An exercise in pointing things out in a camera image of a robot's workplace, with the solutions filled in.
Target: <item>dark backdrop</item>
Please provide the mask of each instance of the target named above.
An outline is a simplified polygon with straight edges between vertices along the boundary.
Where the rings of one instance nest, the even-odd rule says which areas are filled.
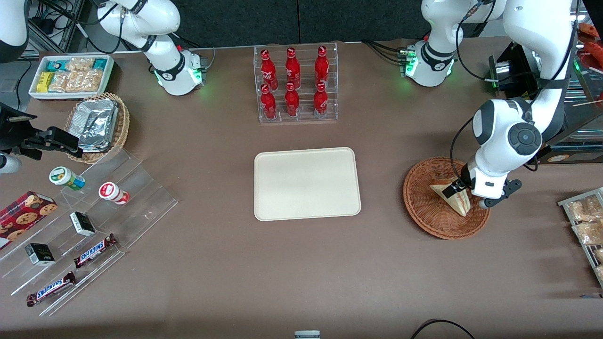
[[[421,0],[173,0],[178,33],[202,46],[421,37]]]

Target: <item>red bottle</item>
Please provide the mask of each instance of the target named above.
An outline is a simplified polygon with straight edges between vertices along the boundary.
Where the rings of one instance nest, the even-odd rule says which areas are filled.
[[[270,60],[270,53],[267,49],[263,49],[260,55],[262,56],[262,78],[270,87],[270,92],[274,92],[279,88],[279,81],[276,79],[276,67]]]
[[[329,87],[329,59],[327,59],[327,48],[318,47],[318,58],[314,63],[315,85],[324,83],[324,87]]]
[[[287,48],[287,62],[285,63],[285,69],[287,70],[287,81],[290,81],[295,86],[295,89],[299,89],[302,86],[302,71],[300,62],[295,57],[295,48]]]
[[[270,88],[268,88],[267,84],[262,84],[262,97],[260,98],[262,102],[262,110],[264,111],[264,115],[268,120],[276,119],[276,100],[274,99],[274,95],[270,93]]]
[[[314,93],[314,116],[322,119],[327,115],[327,100],[329,96],[324,92],[324,83],[319,83],[317,91]]]
[[[295,85],[292,82],[287,83],[285,101],[287,102],[287,114],[295,118],[300,111],[300,96],[297,94]]]

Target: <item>table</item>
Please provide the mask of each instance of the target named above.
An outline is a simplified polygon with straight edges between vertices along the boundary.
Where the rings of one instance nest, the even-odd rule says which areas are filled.
[[[483,71],[508,42],[466,39],[463,56]],[[556,202],[603,186],[601,167],[518,169],[523,188],[481,232],[436,239],[406,212],[404,176],[448,154],[454,133],[492,98],[488,84],[456,65],[444,84],[423,88],[364,45],[338,46],[339,121],[312,125],[258,123],[252,48],[219,49],[207,86],[183,97],[157,85],[142,54],[116,54],[108,90],[131,113],[126,149],[180,203],[52,317],[26,317],[25,301],[0,282],[0,337],[292,338],[320,329],[325,339],[409,338],[430,318],[476,338],[600,337],[602,301],[578,298],[600,289]],[[37,127],[62,127],[73,105],[32,100],[28,113],[40,116]],[[356,153],[360,214],[255,219],[255,155],[344,146]],[[455,155],[476,149],[466,131]],[[0,177],[1,206],[29,189],[58,194],[47,179],[55,166],[85,169],[56,152],[23,163]]]

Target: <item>round wicker basket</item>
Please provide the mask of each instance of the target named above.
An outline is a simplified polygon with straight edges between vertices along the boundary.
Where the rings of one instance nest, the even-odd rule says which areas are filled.
[[[464,165],[455,160],[460,170]],[[404,204],[412,219],[427,233],[442,239],[464,239],[478,233],[488,221],[490,210],[479,207],[481,198],[467,192],[471,209],[466,217],[455,212],[429,185],[438,179],[454,177],[447,157],[433,157],[414,165],[406,175]]]
[[[112,93],[102,93],[99,95],[95,95],[93,97],[89,97],[84,99],[83,101],[93,101],[93,100],[101,100],[101,99],[111,99],[115,101],[119,105],[119,112],[117,117],[117,122],[115,124],[115,131],[113,132],[113,140],[111,141],[111,148],[109,151],[105,153],[84,153],[81,159],[76,158],[70,154],[67,156],[77,162],[84,162],[88,164],[93,164],[99,161],[106,154],[115,154],[121,148],[123,148],[125,144],[125,140],[128,138],[128,128],[130,128],[130,112],[128,112],[128,107],[125,106],[124,102],[115,94]],[[69,129],[71,125],[71,119],[74,116],[75,107],[71,110],[71,114],[67,118],[67,123],[65,124],[65,130]]]

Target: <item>small black box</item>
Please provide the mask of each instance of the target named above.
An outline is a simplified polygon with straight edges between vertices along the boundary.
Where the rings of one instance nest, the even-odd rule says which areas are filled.
[[[31,243],[25,246],[25,251],[30,257],[31,263],[38,266],[50,266],[54,264],[54,257],[50,253],[48,245]]]
[[[86,214],[73,212],[69,216],[71,218],[71,223],[75,227],[75,231],[78,234],[83,236],[92,236],[94,235],[94,227],[90,222],[90,218]]]

